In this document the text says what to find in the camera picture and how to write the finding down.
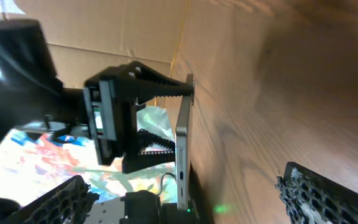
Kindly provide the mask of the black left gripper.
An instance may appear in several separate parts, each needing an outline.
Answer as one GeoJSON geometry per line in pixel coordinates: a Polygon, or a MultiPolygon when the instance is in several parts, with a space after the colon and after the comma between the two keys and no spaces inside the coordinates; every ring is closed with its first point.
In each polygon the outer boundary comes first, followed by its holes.
{"type": "Polygon", "coordinates": [[[175,161],[175,142],[137,129],[136,99],[190,96],[193,82],[183,83],[138,61],[108,67],[85,81],[83,97],[88,129],[100,165],[123,158],[130,174],[175,161]]]}

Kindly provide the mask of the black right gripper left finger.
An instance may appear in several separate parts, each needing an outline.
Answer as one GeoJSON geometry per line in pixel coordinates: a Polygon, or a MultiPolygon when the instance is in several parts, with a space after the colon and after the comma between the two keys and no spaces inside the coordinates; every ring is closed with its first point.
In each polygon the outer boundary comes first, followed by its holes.
{"type": "Polygon", "coordinates": [[[84,224],[99,194],[76,175],[25,207],[9,215],[2,224],[84,224]]]}

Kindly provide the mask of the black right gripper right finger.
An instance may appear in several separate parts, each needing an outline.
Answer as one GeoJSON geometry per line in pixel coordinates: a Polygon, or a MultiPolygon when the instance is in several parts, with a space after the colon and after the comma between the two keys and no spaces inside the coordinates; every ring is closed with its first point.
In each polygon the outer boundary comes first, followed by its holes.
{"type": "Polygon", "coordinates": [[[296,162],[286,164],[275,188],[292,224],[358,224],[358,193],[296,162]]]}

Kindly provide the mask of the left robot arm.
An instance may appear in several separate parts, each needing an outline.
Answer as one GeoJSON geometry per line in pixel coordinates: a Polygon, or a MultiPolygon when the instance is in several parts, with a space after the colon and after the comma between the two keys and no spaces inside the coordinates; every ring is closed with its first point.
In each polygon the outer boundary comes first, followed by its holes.
{"type": "Polygon", "coordinates": [[[158,96],[190,97],[192,83],[168,78],[133,61],[107,67],[67,88],[57,77],[40,22],[0,21],[0,142],[11,129],[64,144],[67,136],[94,142],[98,163],[122,159],[128,174],[177,158],[176,145],[137,127],[137,112],[158,96]]]}

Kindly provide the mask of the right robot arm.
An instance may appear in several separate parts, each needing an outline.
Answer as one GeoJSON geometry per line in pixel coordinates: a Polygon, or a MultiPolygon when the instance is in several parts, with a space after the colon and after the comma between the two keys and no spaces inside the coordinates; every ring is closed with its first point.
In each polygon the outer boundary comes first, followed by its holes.
{"type": "MultiPolygon", "coordinates": [[[[288,162],[275,188],[291,223],[358,223],[358,193],[296,162],[288,162]]],[[[120,198],[124,215],[120,223],[209,223],[206,206],[196,185],[189,189],[188,210],[162,204],[157,195],[141,190],[120,198]]],[[[96,215],[95,201],[83,178],[76,175],[27,206],[15,209],[2,223],[86,223],[96,215]]]]}

